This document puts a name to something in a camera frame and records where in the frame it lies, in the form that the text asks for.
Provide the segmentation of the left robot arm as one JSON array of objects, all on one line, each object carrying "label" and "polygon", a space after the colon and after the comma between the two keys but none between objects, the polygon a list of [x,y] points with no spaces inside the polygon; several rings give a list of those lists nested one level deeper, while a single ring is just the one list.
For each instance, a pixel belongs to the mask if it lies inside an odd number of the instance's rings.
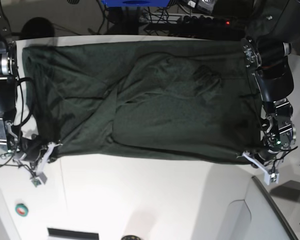
[{"label": "left robot arm", "polygon": [[300,0],[257,0],[241,40],[249,78],[260,92],[265,118],[257,117],[262,146],[242,153],[264,172],[269,183],[279,180],[277,167],[294,151],[296,128],[287,97],[294,90],[288,56],[300,37]]}]

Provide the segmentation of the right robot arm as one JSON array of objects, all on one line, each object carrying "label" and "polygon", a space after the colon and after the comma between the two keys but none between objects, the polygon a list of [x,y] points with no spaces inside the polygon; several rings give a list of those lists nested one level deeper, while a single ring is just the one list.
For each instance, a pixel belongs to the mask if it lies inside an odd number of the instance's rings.
[{"label": "right robot arm", "polygon": [[25,168],[32,180],[42,180],[44,166],[58,143],[48,142],[35,135],[33,139],[23,137],[22,127],[31,118],[38,99],[34,99],[27,116],[20,117],[15,124],[17,97],[23,94],[22,84],[35,84],[29,77],[20,78],[17,62],[17,44],[10,23],[0,2],[0,168],[14,162],[15,167]]}]

